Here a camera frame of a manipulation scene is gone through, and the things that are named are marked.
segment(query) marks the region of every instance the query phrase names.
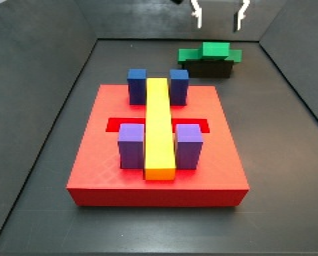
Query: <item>red block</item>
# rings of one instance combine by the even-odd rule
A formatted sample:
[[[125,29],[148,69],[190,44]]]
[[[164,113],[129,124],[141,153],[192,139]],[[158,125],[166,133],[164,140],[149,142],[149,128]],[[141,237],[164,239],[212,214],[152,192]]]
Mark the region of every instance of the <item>red block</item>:
[[[80,206],[236,206],[248,184],[211,86],[189,86],[186,106],[170,107],[172,119],[205,119],[196,170],[176,170],[173,181],[145,181],[142,170],[120,169],[117,133],[105,132],[108,118],[144,118],[145,106],[128,105],[126,86],[102,85],[76,156],[68,192]]]
[[[199,124],[201,133],[208,133],[207,119],[200,118],[172,118],[172,132],[177,124]],[[145,124],[144,118],[136,117],[109,117],[105,132],[118,132],[121,124]]]

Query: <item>toy block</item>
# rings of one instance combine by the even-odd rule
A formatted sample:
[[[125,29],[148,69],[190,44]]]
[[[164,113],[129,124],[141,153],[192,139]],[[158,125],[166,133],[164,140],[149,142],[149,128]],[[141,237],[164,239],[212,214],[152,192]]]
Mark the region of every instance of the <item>toy block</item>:
[[[197,60],[197,49],[178,49],[177,50],[177,64],[181,64],[185,60]]]
[[[203,137],[197,124],[177,124],[174,131],[176,169],[196,169]]]
[[[121,124],[117,144],[120,153],[120,168],[142,169],[144,125]]]
[[[172,118],[172,133],[177,124],[197,124],[201,133],[209,133],[208,122],[205,118]],[[109,117],[105,132],[118,132],[121,124],[145,124],[141,117]]]
[[[229,43],[201,43],[199,59],[224,60],[228,57]]]
[[[233,61],[233,64],[241,62],[241,50],[229,50],[228,57],[225,58],[228,61]]]
[[[145,69],[129,69],[128,71],[129,105],[145,105],[145,76]]]
[[[72,166],[66,190],[78,206],[227,207],[240,204],[248,183],[213,86],[190,86],[188,104],[170,107],[172,119],[207,119],[197,169],[176,170],[173,181],[146,181],[142,169],[120,169],[109,117],[142,118],[145,108],[124,100],[126,85],[101,85]]]
[[[181,65],[186,69],[189,77],[197,78],[229,78],[233,61],[194,60],[185,61]]]
[[[174,152],[165,78],[146,79],[144,154],[144,179],[173,180]]]
[[[169,70],[169,104],[170,106],[184,106],[188,89],[186,70]]]

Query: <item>yellow beam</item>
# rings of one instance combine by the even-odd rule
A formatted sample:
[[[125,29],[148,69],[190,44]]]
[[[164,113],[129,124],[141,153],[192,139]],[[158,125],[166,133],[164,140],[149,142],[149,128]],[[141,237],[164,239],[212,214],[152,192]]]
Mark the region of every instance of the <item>yellow beam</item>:
[[[165,78],[146,79],[144,152],[144,179],[173,180],[174,151]]]

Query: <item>navy blue block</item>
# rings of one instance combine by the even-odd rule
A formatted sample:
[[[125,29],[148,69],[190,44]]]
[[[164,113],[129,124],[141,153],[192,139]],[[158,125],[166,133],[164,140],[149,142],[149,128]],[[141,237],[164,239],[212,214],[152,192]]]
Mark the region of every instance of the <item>navy blue block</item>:
[[[144,167],[144,125],[121,124],[118,130],[120,168],[142,169]]]
[[[174,131],[176,169],[196,169],[203,146],[201,131],[197,124],[177,124]]]
[[[184,106],[188,89],[188,73],[184,69],[169,70],[169,104]]]
[[[145,78],[145,69],[129,69],[126,78],[129,105],[145,105]]]

